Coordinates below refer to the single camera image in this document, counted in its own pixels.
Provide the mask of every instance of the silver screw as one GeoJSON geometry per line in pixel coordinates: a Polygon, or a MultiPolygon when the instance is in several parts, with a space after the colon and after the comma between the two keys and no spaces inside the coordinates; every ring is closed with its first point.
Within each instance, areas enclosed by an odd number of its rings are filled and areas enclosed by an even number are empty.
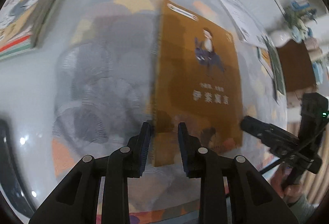
{"type": "Polygon", "coordinates": [[[236,161],[238,163],[244,163],[246,161],[246,158],[244,158],[243,156],[239,155],[236,157],[236,161]]]}
{"type": "Polygon", "coordinates": [[[93,158],[91,155],[86,155],[82,158],[82,161],[84,161],[85,163],[89,163],[92,159],[93,158]]]}
{"type": "Polygon", "coordinates": [[[200,148],[198,149],[198,152],[201,153],[201,154],[205,154],[205,153],[208,152],[208,149],[207,149],[207,148],[204,148],[204,147],[200,147],[200,148]]]}
{"type": "Polygon", "coordinates": [[[130,152],[130,148],[127,147],[127,146],[124,146],[124,147],[122,147],[122,148],[120,149],[120,152],[122,152],[122,153],[128,153],[128,152],[130,152]]]}

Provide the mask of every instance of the illustration of person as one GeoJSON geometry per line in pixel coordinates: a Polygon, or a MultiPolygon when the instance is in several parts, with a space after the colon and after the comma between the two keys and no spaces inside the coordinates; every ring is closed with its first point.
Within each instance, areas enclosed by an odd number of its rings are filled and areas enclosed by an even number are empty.
{"type": "Polygon", "coordinates": [[[195,57],[198,63],[207,66],[207,75],[210,75],[212,66],[216,66],[219,70],[224,72],[223,63],[213,48],[213,35],[211,31],[204,28],[203,35],[205,36],[204,41],[198,41],[198,38],[195,37],[195,57]]]}
{"type": "Polygon", "coordinates": [[[20,0],[9,12],[10,23],[19,19],[19,17],[33,6],[38,0],[20,0]]]}

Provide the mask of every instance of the patterned tablecloth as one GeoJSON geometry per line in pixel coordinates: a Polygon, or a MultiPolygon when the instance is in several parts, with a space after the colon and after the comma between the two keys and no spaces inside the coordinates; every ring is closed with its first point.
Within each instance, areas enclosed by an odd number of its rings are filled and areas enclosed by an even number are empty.
{"type": "MultiPolygon", "coordinates": [[[[234,37],[241,74],[243,113],[286,127],[286,100],[274,98],[273,82],[257,48],[239,41],[219,0],[171,0],[213,21],[234,37]]],[[[53,160],[60,181],[84,155],[111,154],[152,119],[157,39],[162,0],[92,0],[58,59],[53,160]]],[[[272,156],[243,134],[243,146],[225,154],[244,155],[260,169],[272,156]]],[[[133,223],[149,223],[197,210],[200,180],[175,164],[147,164],[143,177],[129,179],[133,223]]]]}

